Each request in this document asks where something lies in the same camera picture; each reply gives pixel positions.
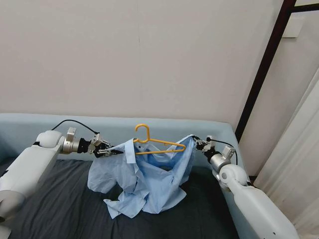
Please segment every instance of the bed frame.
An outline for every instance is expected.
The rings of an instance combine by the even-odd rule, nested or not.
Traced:
[[[150,127],[150,133],[154,138],[177,142],[179,139],[194,134],[200,138],[213,135],[218,140],[232,144],[238,152],[238,165],[244,168],[243,160],[238,148],[234,131],[230,124],[203,120],[179,120],[179,119],[140,119],[140,118],[105,118],[105,117],[79,117],[79,116],[53,116],[31,114],[0,114],[0,161],[8,157],[17,157],[25,148],[30,147],[39,133],[52,129],[65,119],[78,120],[93,130],[99,131],[102,137],[113,145],[125,142],[133,137],[144,138],[143,130],[134,131],[139,123],[146,123]],[[90,140],[93,133],[74,122],[65,122],[56,130],[66,133],[68,128],[76,127],[75,136]],[[216,144],[216,149],[222,151],[224,145]],[[59,159],[93,160],[91,154],[60,154]],[[196,166],[211,169],[207,158],[200,152],[196,152]],[[242,213],[235,205],[232,193],[223,190],[229,211],[232,215],[238,235],[242,239],[257,238]]]

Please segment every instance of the plastic hanger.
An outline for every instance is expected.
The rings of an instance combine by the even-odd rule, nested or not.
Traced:
[[[135,154],[183,152],[186,149],[186,146],[184,144],[173,143],[173,142],[168,142],[168,141],[159,140],[159,139],[155,139],[155,138],[150,138],[150,127],[147,124],[145,124],[145,123],[141,123],[141,124],[138,124],[137,126],[135,126],[135,131],[138,131],[138,128],[141,127],[141,126],[144,126],[146,128],[147,139],[140,140],[140,139],[136,138],[136,139],[133,140],[134,143],[136,143],[136,142],[146,143],[148,141],[152,141],[152,142],[157,142],[157,143],[163,143],[164,145],[165,144],[170,144],[170,145],[181,146],[183,148],[182,149],[172,149],[172,150],[162,150],[162,151],[139,152],[139,153],[135,153]]]

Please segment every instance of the wall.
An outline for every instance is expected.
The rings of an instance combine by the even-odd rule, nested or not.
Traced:
[[[319,12],[295,14],[305,17],[299,37],[281,40],[240,141],[250,175],[257,175],[270,156],[319,67]]]
[[[226,121],[275,0],[0,1],[0,112]]]

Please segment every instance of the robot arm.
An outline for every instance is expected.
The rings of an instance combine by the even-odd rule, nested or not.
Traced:
[[[298,239],[294,225],[260,189],[248,185],[248,176],[243,168],[231,164],[235,152],[226,146],[222,153],[215,151],[211,136],[207,141],[194,138],[196,148],[200,149],[212,165],[213,175],[223,189],[234,194],[234,201],[248,223],[261,239]]]
[[[26,198],[39,188],[55,164],[59,153],[93,153],[96,157],[121,153],[109,151],[111,145],[99,133],[90,141],[74,138],[76,128],[70,128],[66,137],[48,130],[39,134],[36,142],[26,148],[0,178],[0,222],[14,216]]]

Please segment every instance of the dark gray mattress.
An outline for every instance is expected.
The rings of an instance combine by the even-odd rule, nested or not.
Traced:
[[[0,173],[11,164],[7,159]],[[226,201],[211,171],[193,167],[181,187],[187,196],[160,214],[140,212],[130,219],[111,219],[103,198],[116,198],[87,188],[91,161],[57,160],[44,185],[6,224],[10,239],[235,239]]]

